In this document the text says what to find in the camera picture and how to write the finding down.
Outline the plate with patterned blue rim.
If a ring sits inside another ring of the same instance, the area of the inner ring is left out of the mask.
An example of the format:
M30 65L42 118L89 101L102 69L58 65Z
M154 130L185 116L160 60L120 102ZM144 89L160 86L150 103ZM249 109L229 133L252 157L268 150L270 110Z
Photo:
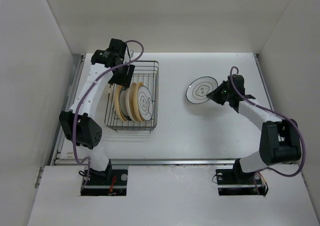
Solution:
M132 121L132 114L130 110L130 95L127 88L122 87L119 92L119 106L124 118L128 121Z

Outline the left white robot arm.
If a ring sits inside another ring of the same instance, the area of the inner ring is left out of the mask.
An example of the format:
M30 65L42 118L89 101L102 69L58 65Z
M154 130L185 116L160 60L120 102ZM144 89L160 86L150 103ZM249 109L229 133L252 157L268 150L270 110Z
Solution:
M98 103L107 85L130 83L137 60L127 41L111 39L107 49L94 52L80 94L59 115L65 138L72 142L75 161L78 165L87 163L84 176L103 185L111 181L112 163L101 146L103 130L95 120Z

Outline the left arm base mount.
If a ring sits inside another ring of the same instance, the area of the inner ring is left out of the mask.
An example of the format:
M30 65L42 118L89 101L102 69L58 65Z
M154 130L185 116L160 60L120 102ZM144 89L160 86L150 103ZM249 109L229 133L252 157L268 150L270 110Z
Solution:
M82 176L81 196L126 196L128 183L128 169L113 169L110 179L94 175L90 170L80 170Z

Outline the yellow bear plate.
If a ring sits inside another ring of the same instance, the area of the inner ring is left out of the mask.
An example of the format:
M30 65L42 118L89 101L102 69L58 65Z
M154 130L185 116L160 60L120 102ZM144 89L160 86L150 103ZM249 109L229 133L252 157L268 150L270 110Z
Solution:
M123 115L123 112L121 110L121 106L120 106L120 93L121 90L123 89L123 86L118 85L115 89L115 95L114 95L114 106L115 106L115 112L116 115L123 121L126 122L127 119L125 118L125 116Z

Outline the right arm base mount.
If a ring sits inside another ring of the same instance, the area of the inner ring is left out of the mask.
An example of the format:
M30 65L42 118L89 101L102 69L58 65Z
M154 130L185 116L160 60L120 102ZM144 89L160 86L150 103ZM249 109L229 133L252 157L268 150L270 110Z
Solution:
M218 168L211 178L217 185L219 196L263 196L269 192L268 183L259 173L236 177L231 168Z

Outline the cream white plate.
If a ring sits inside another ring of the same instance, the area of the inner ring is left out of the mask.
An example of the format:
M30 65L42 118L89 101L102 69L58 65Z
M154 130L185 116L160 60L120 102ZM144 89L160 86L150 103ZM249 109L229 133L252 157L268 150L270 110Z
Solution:
M125 107L126 107L128 117L132 121L137 122L138 119L135 115L134 106L133 106L133 93L134 93L135 86L136 86L136 83L132 82L129 88L127 88L125 91Z

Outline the white plate green rim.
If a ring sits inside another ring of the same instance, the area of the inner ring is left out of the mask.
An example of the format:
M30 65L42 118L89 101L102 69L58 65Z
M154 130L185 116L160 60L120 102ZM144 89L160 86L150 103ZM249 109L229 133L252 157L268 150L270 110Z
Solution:
M203 104L210 99L207 94L213 92L218 87L218 82L211 76L202 76L194 80L185 93L187 101L191 104Z
M141 118L150 121L154 113L152 95L146 86L141 86L137 92L138 110Z

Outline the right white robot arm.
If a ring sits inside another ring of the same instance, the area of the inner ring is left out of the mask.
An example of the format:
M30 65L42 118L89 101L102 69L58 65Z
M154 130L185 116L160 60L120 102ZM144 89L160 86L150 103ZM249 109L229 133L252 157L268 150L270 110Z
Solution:
M246 94L244 82L242 75L232 74L207 94L219 105L228 103L261 132L258 151L238 158L233 164L231 176L237 183L254 179L256 172L270 166L298 161L303 155L296 122L263 107L253 95Z

